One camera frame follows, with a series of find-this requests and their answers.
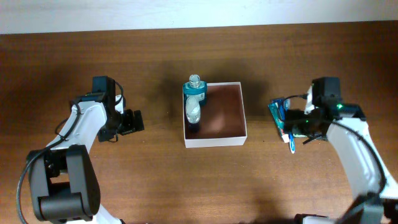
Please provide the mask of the green Dettol soap packet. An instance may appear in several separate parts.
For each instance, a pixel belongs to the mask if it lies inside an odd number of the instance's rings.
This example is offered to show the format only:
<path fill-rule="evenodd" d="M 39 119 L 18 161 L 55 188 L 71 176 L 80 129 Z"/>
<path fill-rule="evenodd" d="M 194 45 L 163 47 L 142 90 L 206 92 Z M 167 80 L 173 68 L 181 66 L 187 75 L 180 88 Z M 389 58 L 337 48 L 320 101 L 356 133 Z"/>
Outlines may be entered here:
<path fill-rule="evenodd" d="M 307 133 L 293 133 L 295 138 L 309 138 L 312 134 Z"/>

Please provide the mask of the clear purple liquid bottle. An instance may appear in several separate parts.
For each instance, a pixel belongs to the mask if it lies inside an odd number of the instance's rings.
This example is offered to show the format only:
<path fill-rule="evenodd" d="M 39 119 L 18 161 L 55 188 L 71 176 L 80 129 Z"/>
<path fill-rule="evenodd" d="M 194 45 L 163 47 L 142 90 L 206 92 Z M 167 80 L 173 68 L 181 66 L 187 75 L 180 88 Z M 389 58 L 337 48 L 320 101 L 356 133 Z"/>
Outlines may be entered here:
<path fill-rule="evenodd" d="M 194 96 L 189 96 L 185 103 L 185 117 L 188 128 L 192 133 L 197 133 L 200 128 L 201 108 Z"/>

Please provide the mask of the teal mouthwash bottle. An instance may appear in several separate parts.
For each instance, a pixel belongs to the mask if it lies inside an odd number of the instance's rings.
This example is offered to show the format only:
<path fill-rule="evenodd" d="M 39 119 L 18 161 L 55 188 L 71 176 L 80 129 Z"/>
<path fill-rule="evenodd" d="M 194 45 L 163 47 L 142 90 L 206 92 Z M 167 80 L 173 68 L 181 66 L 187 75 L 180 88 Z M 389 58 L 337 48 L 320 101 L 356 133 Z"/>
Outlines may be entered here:
<path fill-rule="evenodd" d="M 186 103 L 189 96 L 194 96 L 198 100 L 200 106 L 206 104 L 207 82 L 202 81 L 199 75 L 190 75 L 188 82 L 184 83 L 182 88 L 184 103 Z"/>

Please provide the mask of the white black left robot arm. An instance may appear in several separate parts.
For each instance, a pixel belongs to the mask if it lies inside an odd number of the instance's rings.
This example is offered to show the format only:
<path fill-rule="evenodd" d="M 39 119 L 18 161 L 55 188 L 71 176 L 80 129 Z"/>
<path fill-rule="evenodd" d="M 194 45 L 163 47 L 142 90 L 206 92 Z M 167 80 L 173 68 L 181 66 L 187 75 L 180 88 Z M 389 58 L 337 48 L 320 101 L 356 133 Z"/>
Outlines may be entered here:
<path fill-rule="evenodd" d="M 125 108 L 116 94 L 120 84 L 93 77 L 89 93 L 70 104 L 69 118 L 43 149 L 30 151 L 21 178 L 29 179 L 36 219 L 51 223 L 123 223 L 101 204 L 101 191 L 90 159 L 95 140 L 116 143 L 119 136 L 144 130 L 139 110 Z"/>

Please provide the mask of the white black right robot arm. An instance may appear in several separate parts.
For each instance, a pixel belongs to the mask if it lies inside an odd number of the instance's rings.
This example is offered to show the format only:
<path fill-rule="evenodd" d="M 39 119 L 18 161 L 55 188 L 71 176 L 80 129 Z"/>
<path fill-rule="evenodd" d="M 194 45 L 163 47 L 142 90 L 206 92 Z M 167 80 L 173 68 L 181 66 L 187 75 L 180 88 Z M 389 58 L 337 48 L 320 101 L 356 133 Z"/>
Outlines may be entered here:
<path fill-rule="evenodd" d="M 397 223 L 397 182 L 370 137 L 361 107 L 343 102 L 336 77 L 314 79 L 304 98 L 304 110 L 286 110 L 284 129 L 333 146 L 354 201 L 339 218 L 302 213 L 295 223 L 380 223 L 383 218 Z"/>

